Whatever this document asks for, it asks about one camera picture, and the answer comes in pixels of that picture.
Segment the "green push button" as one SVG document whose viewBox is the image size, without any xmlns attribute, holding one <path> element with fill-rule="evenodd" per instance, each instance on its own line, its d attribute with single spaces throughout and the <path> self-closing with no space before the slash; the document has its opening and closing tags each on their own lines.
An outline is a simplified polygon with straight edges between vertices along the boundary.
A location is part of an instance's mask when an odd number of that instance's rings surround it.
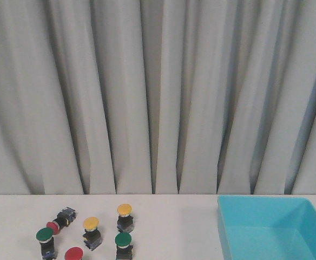
<svg viewBox="0 0 316 260">
<path fill-rule="evenodd" d="M 54 231 L 50 227 L 44 227 L 36 234 L 36 239 L 41 246 L 42 259 L 56 259 L 57 257 L 53 235 Z"/>
<path fill-rule="evenodd" d="M 115 237 L 116 259 L 132 260 L 133 246 L 131 245 L 132 237 L 127 232 L 121 232 Z"/>
</svg>

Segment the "light blue plastic box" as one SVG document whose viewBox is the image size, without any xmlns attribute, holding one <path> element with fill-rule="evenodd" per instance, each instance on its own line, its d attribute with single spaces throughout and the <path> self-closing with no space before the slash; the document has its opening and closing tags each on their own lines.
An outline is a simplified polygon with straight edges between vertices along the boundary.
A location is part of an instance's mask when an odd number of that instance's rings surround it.
<svg viewBox="0 0 316 260">
<path fill-rule="evenodd" d="M 316 209 L 297 197 L 218 197 L 224 259 L 316 259 Z"/>
</svg>

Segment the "lying red push button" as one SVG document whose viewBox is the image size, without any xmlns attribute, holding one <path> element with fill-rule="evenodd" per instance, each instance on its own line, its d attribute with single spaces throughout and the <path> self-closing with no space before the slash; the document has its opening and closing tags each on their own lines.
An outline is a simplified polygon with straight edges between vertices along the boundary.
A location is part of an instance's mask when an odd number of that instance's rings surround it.
<svg viewBox="0 0 316 260">
<path fill-rule="evenodd" d="M 63 208 L 52 221 L 46 223 L 51 228 L 53 235 L 58 235 L 63 228 L 68 227 L 76 219 L 76 211 L 70 207 Z"/>
</svg>

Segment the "red push button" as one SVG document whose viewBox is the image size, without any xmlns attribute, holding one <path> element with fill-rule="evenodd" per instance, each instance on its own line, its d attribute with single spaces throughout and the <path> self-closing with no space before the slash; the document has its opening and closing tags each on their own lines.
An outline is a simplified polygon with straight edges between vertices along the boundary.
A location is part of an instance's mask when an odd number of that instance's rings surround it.
<svg viewBox="0 0 316 260">
<path fill-rule="evenodd" d="M 53 235 L 58 235 L 63 228 L 68 227 L 76 219 L 76 211 L 70 207 L 63 208 L 52 221 L 46 223 L 51 228 Z"/>
<path fill-rule="evenodd" d="M 83 250 L 79 247 L 72 247 L 65 252 L 65 260 L 82 260 Z"/>
</svg>

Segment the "right green push button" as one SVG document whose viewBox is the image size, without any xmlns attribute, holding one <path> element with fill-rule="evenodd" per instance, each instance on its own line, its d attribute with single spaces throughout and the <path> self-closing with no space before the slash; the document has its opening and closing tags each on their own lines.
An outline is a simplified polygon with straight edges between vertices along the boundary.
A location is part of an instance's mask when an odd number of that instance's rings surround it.
<svg viewBox="0 0 316 260">
<path fill-rule="evenodd" d="M 121 232 L 115 237 L 116 259 L 132 260 L 133 246 L 131 245 L 132 237 L 127 232 Z"/>
</svg>

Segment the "left green push button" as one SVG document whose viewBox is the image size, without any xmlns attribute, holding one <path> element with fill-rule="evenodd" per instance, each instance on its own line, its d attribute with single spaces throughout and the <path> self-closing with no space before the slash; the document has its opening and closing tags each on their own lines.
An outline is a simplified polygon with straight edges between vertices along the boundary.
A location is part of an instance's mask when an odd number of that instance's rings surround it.
<svg viewBox="0 0 316 260">
<path fill-rule="evenodd" d="M 57 257 L 53 235 L 54 231 L 50 227 L 44 227 L 36 234 L 36 239 L 41 246 L 42 259 L 56 259 Z"/>
</svg>

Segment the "yellow push button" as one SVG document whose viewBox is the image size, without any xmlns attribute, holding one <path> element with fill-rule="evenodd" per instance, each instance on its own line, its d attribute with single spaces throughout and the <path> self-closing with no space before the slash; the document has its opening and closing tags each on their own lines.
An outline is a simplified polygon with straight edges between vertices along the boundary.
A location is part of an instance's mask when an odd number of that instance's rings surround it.
<svg viewBox="0 0 316 260">
<path fill-rule="evenodd" d="M 121 204 L 117 207 L 117 229 L 119 232 L 131 233 L 133 231 L 134 221 L 131 212 L 132 207 L 130 204 Z"/>
<path fill-rule="evenodd" d="M 83 241 L 85 246 L 94 251 L 103 242 L 102 235 L 98 230 L 99 219 L 96 217 L 88 217 L 83 222 L 85 233 L 83 234 Z"/>
</svg>

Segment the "grey pleated curtain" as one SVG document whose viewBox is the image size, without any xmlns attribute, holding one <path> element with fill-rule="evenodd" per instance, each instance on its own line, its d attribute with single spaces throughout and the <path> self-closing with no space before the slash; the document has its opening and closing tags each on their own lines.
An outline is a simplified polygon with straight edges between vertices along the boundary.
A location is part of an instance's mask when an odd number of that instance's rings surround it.
<svg viewBox="0 0 316 260">
<path fill-rule="evenodd" d="M 316 1 L 0 1 L 0 194 L 316 194 Z"/>
</svg>

